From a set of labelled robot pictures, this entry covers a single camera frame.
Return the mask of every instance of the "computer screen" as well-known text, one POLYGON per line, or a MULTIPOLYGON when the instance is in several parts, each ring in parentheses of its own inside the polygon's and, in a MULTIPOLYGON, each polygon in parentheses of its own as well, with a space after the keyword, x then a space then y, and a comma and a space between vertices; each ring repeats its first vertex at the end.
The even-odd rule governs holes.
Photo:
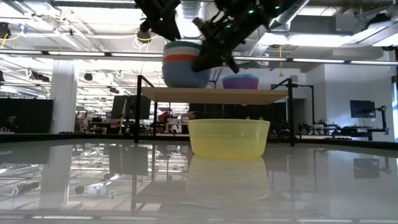
MULTIPOLYGON (((113 98, 113 106, 112 106, 112 118, 120 119, 123 114, 123 107, 126 102, 127 96, 115 96, 113 98)), ((136 117, 136 100, 137 96, 130 96, 130 119, 134 119, 136 117)), ((149 119, 149 111, 150 111, 150 99, 146 96, 141 96, 141 109, 140 109, 140 119, 149 119)))
POLYGON ((374 101, 351 100, 349 102, 352 118, 375 118, 376 109, 374 101))

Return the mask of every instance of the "column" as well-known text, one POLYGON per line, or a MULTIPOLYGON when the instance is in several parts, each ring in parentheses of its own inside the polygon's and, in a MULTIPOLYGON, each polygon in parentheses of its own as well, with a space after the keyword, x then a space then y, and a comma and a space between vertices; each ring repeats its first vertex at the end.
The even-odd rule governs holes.
MULTIPOLYGON (((54 100, 51 133, 73 131, 79 71, 74 61, 55 60, 50 97, 54 100)), ((64 208, 69 194, 72 145, 50 148, 49 164, 44 165, 40 208, 64 208)))
POLYGON ((79 70, 71 60, 55 60, 50 97, 54 100, 52 134, 73 131, 79 70))

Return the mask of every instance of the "fluorescent light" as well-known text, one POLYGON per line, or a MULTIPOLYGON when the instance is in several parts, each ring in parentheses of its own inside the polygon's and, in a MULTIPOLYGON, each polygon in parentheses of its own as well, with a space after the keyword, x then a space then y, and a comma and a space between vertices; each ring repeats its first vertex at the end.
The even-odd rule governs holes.
POLYGON ((102 52, 49 52, 50 55, 105 56, 102 52))
POLYGON ((313 62, 313 63, 344 63, 344 60, 332 59, 310 59, 310 58, 293 58, 294 62, 313 62))
POLYGON ((373 47, 388 47, 396 45, 398 45, 398 34, 394 34, 392 36, 385 38, 380 42, 375 43, 373 47))
POLYGON ((38 50, 0 50, 0 54, 42 54, 38 50))
POLYGON ((378 61, 351 61, 350 64, 352 65, 391 65, 391 66, 396 66, 398 65, 398 62, 378 62, 378 61))
POLYGON ((361 223, 398 223, 398 220, 360 220, 361 223))
POLYGON ((6 92, 6 93, 18 93, 16 89, 13 87, 8 87, 8 86, 0 86, 0 91, 6 92))
POLYGON ((300 16, 334 16, 341 7, 305 6, 298 13, 300 16))
POLYGON ((273 58, 273 57, 234 57, 236 60, 253 60, 253 61, 266 61, 266 62, 286 62, 286 58, 273 58))
POLYGON ((309 47, 338 47, 351 36, 297 34, 289 38, 290 45, 309 47))
POLYGON ((139 54, 139 53, 112 53, 114 57, 147 57, 147 58, 161 58, 163 54, 139 54))
POLYGON ((128 216, 103 216, 101 217, 102 220, 153 220, 155 221, 155 217, 128 217, 128 216))
POLYGON ((73 216, 73 215, 44 215, 42 218, 45 219, 93 219, 92 216, 73 216))
POLYGON ((1 219, 20 219, 24 218, 23 215, 0 215, 1 219))
POLYGON ((298 222, 337 222, 337 223, 351 223, 352 220, 331 220, 331 219, 299 219, 298 222))

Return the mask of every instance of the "yellow bowl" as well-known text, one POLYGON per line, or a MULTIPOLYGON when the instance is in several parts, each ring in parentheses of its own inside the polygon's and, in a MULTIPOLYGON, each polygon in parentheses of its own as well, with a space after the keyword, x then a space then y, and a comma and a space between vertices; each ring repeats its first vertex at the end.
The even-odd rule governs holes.
POLYGON ((215 159, 250 159, 266 147, 270 122, 245 119, 198 119, 188 122, 193 152, 215 159))

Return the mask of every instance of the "wooden shelf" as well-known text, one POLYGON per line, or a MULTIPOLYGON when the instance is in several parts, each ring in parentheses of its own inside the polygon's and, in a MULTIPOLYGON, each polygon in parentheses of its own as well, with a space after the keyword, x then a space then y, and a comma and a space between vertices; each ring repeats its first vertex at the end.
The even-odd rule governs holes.
POLYGON ((268 105, 287 96, 287 90, 223 90, 142 87, 155 102, 268 105))

